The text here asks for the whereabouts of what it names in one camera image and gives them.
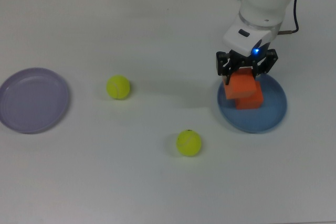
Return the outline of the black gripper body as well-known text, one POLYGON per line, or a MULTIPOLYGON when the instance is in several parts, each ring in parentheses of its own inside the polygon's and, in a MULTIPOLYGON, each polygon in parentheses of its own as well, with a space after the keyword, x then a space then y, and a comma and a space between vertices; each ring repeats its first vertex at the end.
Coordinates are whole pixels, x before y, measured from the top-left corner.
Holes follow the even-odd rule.
POLYGON ((266 57, 266 52, 262 50, 252 50, 249 56, 243 56, 233 50, 229 52, 230 55, 230 70, 237 71, 239 68, 252 67, 253 62, 259 63, 266 57))

